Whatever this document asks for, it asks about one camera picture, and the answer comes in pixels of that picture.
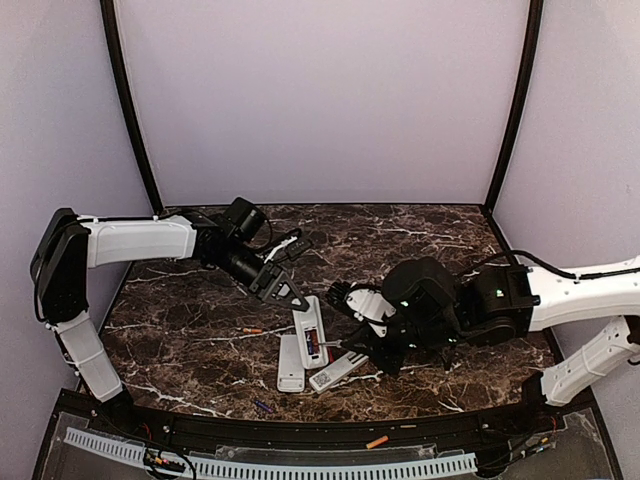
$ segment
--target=white robotic arm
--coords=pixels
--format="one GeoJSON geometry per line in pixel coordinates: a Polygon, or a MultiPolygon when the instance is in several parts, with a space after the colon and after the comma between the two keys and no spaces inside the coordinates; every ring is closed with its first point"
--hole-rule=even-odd
{"type": "MultiPolygon", "coordinates": [[[[87,269],[152,258],[195,258],[205,267],[221,268],[263,302],[305,311],[309,305],[288,274],[246,245],[265,220],[243,199],[213,218],[187,212],[167,218],[100,219],[60,209],[31,262],[37,316],[56,334],[67,363],[95,398],[114,401],[127,394],[89,315],[87,269]]],[[[285,241],[287,255],[301,253],[300,243],[285,241]]]]}
{"type": "Polygon", "coordinates": [[[567,269],[575,280],[562,278],[542,267],[528,274],[531,292],[540,297],[529,331],[564,323],[616,316],[589,343],[562,363],[544,371],[541,379],[546,403],[562,406],[580,391],[606,376],[618,365],[640,353],[640,273],[603,276],[592,280],[580,277],[592,273],[633,270],[640,257],[596,267],[567,269]]]}
{"type": "Polygon", "coordinates": [[[568,322],[616,317],[539,382],[543,401],[562,406],[640,353],[640,257],[568,269],[495,267],[463,284],[432,258],[401,263],[382,288],[336,282],[328,300],[368,323],[342,345],[388,373],[409,348],[496,345],[568,322]]]}

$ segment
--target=orange battery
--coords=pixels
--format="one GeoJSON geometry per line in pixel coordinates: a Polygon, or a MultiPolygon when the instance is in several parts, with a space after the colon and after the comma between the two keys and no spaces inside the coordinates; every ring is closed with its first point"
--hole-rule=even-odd
{"type": "Polygon", "coordinates": [[[384,437],[380,437],[378,440],[374,440],[371,443],[367,443],[367,450],[371,450],[372,448],[376,448],[380,445],[382,445],[383,443],[386,443],[389,441],[389,437],[387,437],[386,435],[384,437]]]}

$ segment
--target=marble tabletop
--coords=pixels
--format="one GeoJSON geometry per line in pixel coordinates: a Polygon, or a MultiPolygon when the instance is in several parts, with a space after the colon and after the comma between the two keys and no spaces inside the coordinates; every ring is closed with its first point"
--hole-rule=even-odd
{"type": "MultiPolygon", "coordinates": [[[[475,206],[263,210],[276,234],[300,227],[313,240],[312,250],[285,266],[305,295],[320,298],[327,340],[358,327],[324,301],[332,282],[380,284],[398,262],[426,255],[455,272],[499,250],[475,206]]],[[[479,410],[517,402],[521,382],[553,364],[544,337],[530,334],[497,347],[445,352],[450,371],[437,357],[414,353],[398,377],[368,363],[321,395],[308,384],[303,393],[284,394],[276,389],[280,335],[294,333],[290,311],[261,304],[224,272],[193,260],[151,260],[133,266],[102,340],[138,405],[250,420],[371,421],[479,410]],[[243,327],[263,333],[247,335],[243,327]]]]}

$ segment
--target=white remote control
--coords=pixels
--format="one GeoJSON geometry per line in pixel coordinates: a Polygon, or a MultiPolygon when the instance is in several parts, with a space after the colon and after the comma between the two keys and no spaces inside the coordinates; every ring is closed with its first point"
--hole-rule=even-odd
{"type": "Polygon", "coordinates": [[[316,392],[322,393],[349,375],[356,368],[367,363],[368,360],[369,357],[362,353],[347,352],[331,365],[312,376],[309,379],[309,383],[316,392]]]}
{"type": "Polygon", "coordinates": [[[283,335],[280,338],[278,390],[285,393],[299,393],[304,390],[304,367],[300,361],[296,335],[283,335]]]}
{"type": "Polygon", "coordinates": [[[320,301],[318,297],[313,295],[304,298],[309,302],[309,310],[306,312],[293,311],[300,360],[302,360],[302,366],[307,370],[322,368],[329,363],[329,352],[327,352],[327,347],[323,345],[325,339],[320,301]]]}

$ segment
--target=white cable tray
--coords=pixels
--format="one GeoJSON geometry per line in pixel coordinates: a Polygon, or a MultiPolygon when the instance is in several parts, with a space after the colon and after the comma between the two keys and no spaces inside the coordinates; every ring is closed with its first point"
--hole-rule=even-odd
{"type": "MultiPolygon", "coordinates": [[[[72,427],[67,429],[64,441],[101,457],[132,467],[145,468],[142,463],[145,447],[141,442],[108,438],[72,427]]],[[[184,461],[175,454],[164,452],[163,456],[184,465],[184,461]]],[[[201,480],[423,480],[446,478],[478,470],[474,453],[412,462],[336,467],[236,463],[194,455],[190,455],[189,460],[195,466],[198,479],[201,480]]],[[[191,478],[189,467],[182,477],[191,478]]]]}

